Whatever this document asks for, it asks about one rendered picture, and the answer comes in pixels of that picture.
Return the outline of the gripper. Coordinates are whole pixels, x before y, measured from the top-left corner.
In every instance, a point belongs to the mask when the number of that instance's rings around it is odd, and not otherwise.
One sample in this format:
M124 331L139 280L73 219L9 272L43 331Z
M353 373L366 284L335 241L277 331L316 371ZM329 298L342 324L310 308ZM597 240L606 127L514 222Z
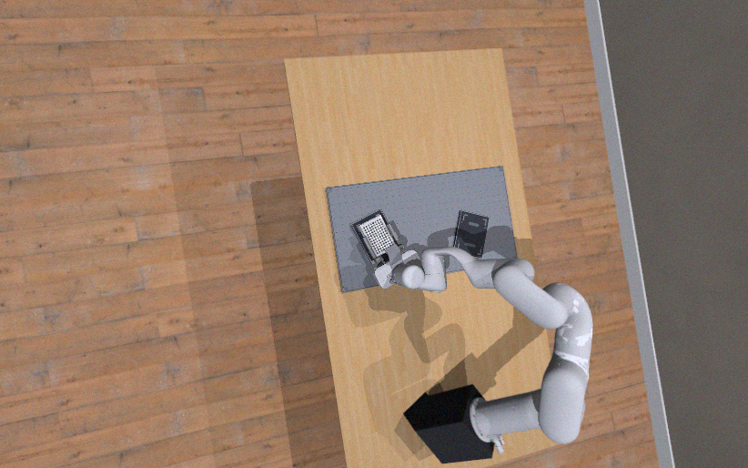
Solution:
M396 240L396 242L397 242L398 247L400 248L400 250L404 249L403 245L399 243L399 240L398 240L398 238L397 238L397 236L396 236L393 228L391 227L391 225L388 224L388 225L386 225L386 227L388 228L391 237L393 236L394 239ZM366 244L366 246L367 246L367 248L368 248L368 250L369 250L369 252L370 252L370 254L372 256L372 258L374 259L374 261L376 263L379 263L380 261L383 263L382 265L378 266L377 268L375 268L373 270L373 276L374 276L376 282L378 283L378 285L381 288L383 288L383 289L387 289L390 286L394 285L395 283L390 284L390 282L389 282L392 279L391 278L392 277L391 274L392 274L392 271L393 271L392 267L390 266L389 261L385 262L381 256L379 256L379 257L376 258L375 255L374 255L374 253L373 253L373 251L372 251L372 249L371 249L372 247L371 247L371 245L369 243L368 238L364 237L362 239L364 240L364 242L365 242L365 244ZM415 250L413 250L413 249L406 250L406 251L404 251L403 253L400 253L400 254L401 254L401 258L402 258L404 264L416 265L416 266L419 266L421 268L421 260L420 260L418 254L417 254L417 252Z

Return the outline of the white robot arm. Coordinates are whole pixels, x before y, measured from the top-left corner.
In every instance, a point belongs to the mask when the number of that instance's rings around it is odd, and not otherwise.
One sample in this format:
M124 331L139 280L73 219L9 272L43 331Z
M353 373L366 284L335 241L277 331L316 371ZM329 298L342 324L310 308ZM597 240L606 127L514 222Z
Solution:
M504 433L541 429L556 443L577 438L585 412L593 325L589 305L576 289L559 282L541 289L533 282L534 268L525 259L475 259L463 249L434 247L421 252L420 268L404 264L396 244L385 252L383 259L393 269L390 284L443 292L447 289L445 255L449 255L464 268L475 288L496 289L532 322L556 329L540 389L491 401L472 400L470 420L481 440L495 443L498 453L503 453Z

